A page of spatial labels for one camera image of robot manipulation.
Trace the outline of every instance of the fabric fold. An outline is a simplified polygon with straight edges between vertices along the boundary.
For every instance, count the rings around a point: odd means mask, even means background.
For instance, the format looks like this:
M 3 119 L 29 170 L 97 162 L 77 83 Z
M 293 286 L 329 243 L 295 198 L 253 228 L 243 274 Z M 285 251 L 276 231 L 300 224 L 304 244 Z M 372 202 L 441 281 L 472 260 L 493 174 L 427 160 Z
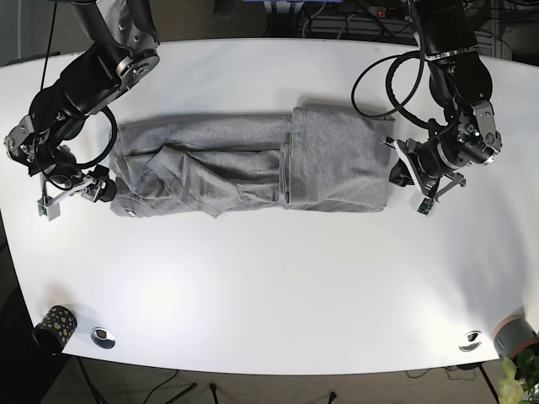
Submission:
M 110 157 L 118 215 L 279 206 L 375 212 L 387 203 L 390 120 L 352 109 L 167 118 L 122 125 Z

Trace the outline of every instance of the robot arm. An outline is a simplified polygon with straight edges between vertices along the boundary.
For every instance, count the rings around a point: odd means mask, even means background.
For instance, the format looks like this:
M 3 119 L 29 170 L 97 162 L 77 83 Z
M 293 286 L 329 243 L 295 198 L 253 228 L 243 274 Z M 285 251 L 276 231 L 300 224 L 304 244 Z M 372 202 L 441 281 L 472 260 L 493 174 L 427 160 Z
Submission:
M 422 195 L 418 211 L 428 215 L 437 199 L 466 180 L 456 170 L 470 164 L 490 164 L 501 151 L 501 135 L 496 130 L 490 103 L 493 84 L 487 68 L 479 59 L 477 39 L 459 0 L 419 0 L 415 3 L 424 34 L 424 52 L 430 68 L 430 92 L 444 109 L 447 126 L 435 120 L 424 122 L 406 109 L 399 112 L 429 132 L 419 143 L 386 139 L 399 155 L 389 181 L 399 186 L 415 185 Z M 396 107 L 391 80 L 404 61 L 418 57 L 409 52 L 393 62 L 387 75 L 387 95 Z M 451 182 L 439 189 L 442 177 Z
M 41 175 L 43 195 L 38 204 L 40 213 L 50 220 L 59 215 L 58 202 L 76 192 L 93 202 L 115 197 L 109 169 L 98 165 L 110 152 L 117 132 L 107 105 L 159 62 L 149 0 L 62 1 L 70 3 L 94 43 L 66 67 L 55 84 L 35 96 L 29 114 L 5 141 L 13 160 L 27 166 L 30 176 Z M 392 78 L 398 67 L 421 55 L 418 51 L 408 52 L 395 59 L 389 69 L 387 95 L 394 110 L 426 129 L 429 139 L 419 143 L 387 138 L 385 142 L 396 149 L 400 158 L 391 171 L 390 182 L 402 187 L 414 185 L 421 195 L 418 211 L 428 215 L 443 193 L 466 184 L 457 170 L 472 162 L 491 163 L 502 143 L 489 101 L 492 79 L 479 59 L 478 43 L 460 0 L 408 0 L 408 5 L 414 11 L 414 23 L 423 33 L 430 91 L 444 109 L 447 125 L 420 120 L 402 108 L 392 93 Z M 85 120 L 98 112 L 110 120 L 110 142 L 91 162 L 78 163 L 61 143 L 77 136 Z M 91 167 L 96 168 L 83 173 Z M 440 189 L 443 177 L 451 182 Z M 62 194 L 49 197 L 47 183 L 61 189 Z
M 93 45 L 67 66 L 60 78 L 42 89 L 29 113 L 5 140 L 9 156 L 42 176 L 40 213 L 59 215 L 60 200 L 76 192 L 92 200 L 110 201 L 115 184 L 109 169 L 99 166 L 115 141 L 115 118 L 107 107 L 146 76 L 159 62 L 159 44 L 148 0 L 78 0 L 69 2 Z M 78 163 L 63 141 L 77 136 L 86 119 L 103 112 L 110 120 L 109 145 L 91 162 Z M 96 167 L 91 173 L 83 170 Z M 46 184 L 63 192 L 47 195 Z

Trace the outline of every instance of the tripod leg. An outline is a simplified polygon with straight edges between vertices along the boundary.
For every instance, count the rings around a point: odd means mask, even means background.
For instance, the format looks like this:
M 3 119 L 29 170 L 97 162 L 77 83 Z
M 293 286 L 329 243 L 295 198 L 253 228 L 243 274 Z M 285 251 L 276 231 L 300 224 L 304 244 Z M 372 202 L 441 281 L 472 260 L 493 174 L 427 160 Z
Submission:
M 335 394 L 334 391 L 332 391 L 331 393 L 329 393 L 329 401 L 328 401 L 328 404 L 331 404 L 332 402 L 334 402 L 334 400 L 337 398 L 337 395 Z
M 213 394 L 213 401 L 215 402 L 215 404 L 219 404 L 219 400 L 217 400 L 217 386 L 211 383 L 210 390 L 211 394 Z

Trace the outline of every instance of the black cup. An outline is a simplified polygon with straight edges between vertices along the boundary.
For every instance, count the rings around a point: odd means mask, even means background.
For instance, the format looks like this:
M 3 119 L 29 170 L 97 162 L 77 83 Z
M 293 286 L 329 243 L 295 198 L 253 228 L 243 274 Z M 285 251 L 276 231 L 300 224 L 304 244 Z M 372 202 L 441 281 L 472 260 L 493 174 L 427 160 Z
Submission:
M 77 329 L 77 319 L 67 308 L 53 306 L 34 328 L 32 337 L 41 349 L 57 355 L 66 347 Z

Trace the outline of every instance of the green leaf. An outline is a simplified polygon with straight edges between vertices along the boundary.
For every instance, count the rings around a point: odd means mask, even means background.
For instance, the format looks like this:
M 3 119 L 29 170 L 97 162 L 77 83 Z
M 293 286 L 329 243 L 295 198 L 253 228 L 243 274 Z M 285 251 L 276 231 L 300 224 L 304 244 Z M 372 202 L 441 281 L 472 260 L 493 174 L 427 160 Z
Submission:
M 524 389 L 515 379 L 501 379 L 499 381 L 499 404 L 519 404 Z
M 535 369 L 536 355 L 530 349 L 522 349 L 516 355 L 516 365 L 519 367 L 524 375 L 532 373 Z
M 502 359 L 502 370 L 507 376 L 508 379 L 514 379 L 516 376 L 516 366 L 513 361 L 509 358 Z

